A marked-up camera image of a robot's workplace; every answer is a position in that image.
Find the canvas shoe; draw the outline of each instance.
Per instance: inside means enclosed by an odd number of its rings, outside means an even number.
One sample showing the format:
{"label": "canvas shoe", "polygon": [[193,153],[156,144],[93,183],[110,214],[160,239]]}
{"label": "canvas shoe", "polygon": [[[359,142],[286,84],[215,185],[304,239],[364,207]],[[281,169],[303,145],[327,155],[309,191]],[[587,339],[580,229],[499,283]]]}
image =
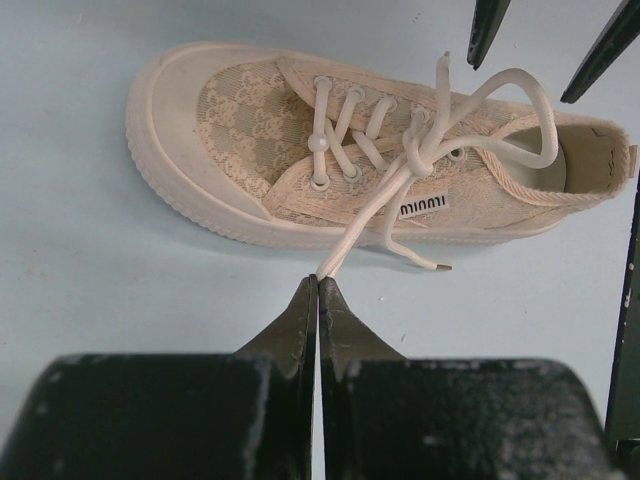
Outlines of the canvas shoe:
{"label": "canvas shoe", "polygon": [[[614,197],[635,170],[617,125],[553,113],[526,72],[473,95],[303,53],[196,43],[151,61],[127,107],[133,159],[151,187],[200,225],[248,243],[499,243],[536,235]],[[531,105],[487,99],[506,83]]]}

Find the pearl bead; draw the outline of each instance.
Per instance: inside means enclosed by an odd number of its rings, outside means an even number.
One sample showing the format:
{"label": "pearl bead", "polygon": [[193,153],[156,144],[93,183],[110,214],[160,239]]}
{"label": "pearl bead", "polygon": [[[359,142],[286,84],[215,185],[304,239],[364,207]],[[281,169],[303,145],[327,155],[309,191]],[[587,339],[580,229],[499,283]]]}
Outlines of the pearl bead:
{"label": "pearl bead", "polygon": [[307,142],[312,152],[326,152],[329,150],[329,139],[324,133],[314,133]]}

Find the white shoelace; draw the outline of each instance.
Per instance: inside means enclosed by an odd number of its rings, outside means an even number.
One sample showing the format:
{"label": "white shoelace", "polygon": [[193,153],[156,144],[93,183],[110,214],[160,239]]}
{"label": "white shoelace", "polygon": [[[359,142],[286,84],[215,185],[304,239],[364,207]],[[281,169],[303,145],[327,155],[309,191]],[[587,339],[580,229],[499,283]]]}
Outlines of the white shoelace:
{"label": "white shoelace", "polygon": [[[542,149],[539,154],[528,152],[503,140],[496,140],[481,135],[467,135],[443,141],[445,133],[462,118],[475,110],[491,93],[498,88],[513,83],[519,86],[529,97],[538,117],[542,132]],[[312,185],[323,191],[329,187],[326,173],[324,152],[331,149],[338,165],[347,181],[360,179],[362,172],[347,157],[341,143],[346,134],[355,105],[364,98],[364,92],[355,87],[347,93],[344,105],[333,129],[331,121],[326,118],[331,81],[326,77],[317,77],[316,102],[313,123],[313,134],[309,137],[309,148],[313,152],[314,172]],[[366,132],[352,131],[352,136],[378,172],[384,172],[380,184],[373,197],[360,209],[344,234],[322,262],[317,271],[318,279],[333,277],[353,248],[358,237],[369,220],[387,205],[382,228],[383,244],[390,251],[411,259],[417,265],[431,270],[450,270],[448,265],[439,265],[421,257],[409,248],[398,244],[392,238],[402,201],[409,188],[416,180],[426,178],[433,172],[433,164],[445,156],[454,159],[451,152],[468,147],[490,150],[498,158],[510,158],[530,168],[545,168],[553,163],[558,155],[558,133],[556,131],[551,103],[540,84],[529,73],[520,69],[504,70],[478,88],[468,100],[451,114],[451,90],[449,85],[449,52],[440,58],[436,70],[437,112],[434,123],[427,131],[427,115],[416,110],[411,115],[411,126],[404,132],[402,142],[405,151],[390,165],[382,158],[373,140],[378,137],[384,116],[395,108],[395,100],[383,98],[373,110]]]}

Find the white tabletop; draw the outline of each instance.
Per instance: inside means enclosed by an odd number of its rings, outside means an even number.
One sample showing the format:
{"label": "white tabletop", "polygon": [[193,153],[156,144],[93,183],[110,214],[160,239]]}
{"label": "white tabletop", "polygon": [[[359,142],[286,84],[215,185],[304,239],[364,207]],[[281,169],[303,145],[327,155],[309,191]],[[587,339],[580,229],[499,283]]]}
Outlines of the white tabletop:
{"label": "white tabletop", "polygon": [[[232,351],[275,318],[324,255],[221,238],[156,197],[124,138],[128,88],[148,59],[190,41],[264,44],[432,84],[437,58],[451,50],[454,90],[521,67],[560,110],[612,119],[637,141],[640,42],[577,105],[558,103],[617,3],[513,2],[474,73],[465,62],[472,0],[3,2],[0,443],[56,356]],[[515,88],[495,96],[524,100]],[[338,283],[403,354],[557,359],[602,416],[633,197],[630,183],[537,238],[416,247],[453,264],[450,273],[354,251]]]}

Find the black object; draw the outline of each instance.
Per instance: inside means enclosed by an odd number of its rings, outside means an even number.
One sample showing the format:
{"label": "black object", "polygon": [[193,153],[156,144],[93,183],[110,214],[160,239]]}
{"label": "black object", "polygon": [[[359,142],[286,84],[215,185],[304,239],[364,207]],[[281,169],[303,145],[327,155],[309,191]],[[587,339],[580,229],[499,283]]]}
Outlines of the black object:
{"label": "black object", "polygon": [[640,191],[627,256],[605,432],[609,448],[640,479]]}
{"label": "black object", "polygon": [[9,437],[0,478],[309,479],[317,322],[328,479],[615,471],[566,367],[405,359],[351,313],[333,279],[311,276],[235,354],[54,362]]}
{"label": "black object", "polygon": [[476,0],[467,52],[467,62],[474,70],[482,65],[510,3],[511,0]]}
{"label": "black object", "polygon": [[560,101],[575,103],[640,34],[640,0],[623,0],[574,74]]}

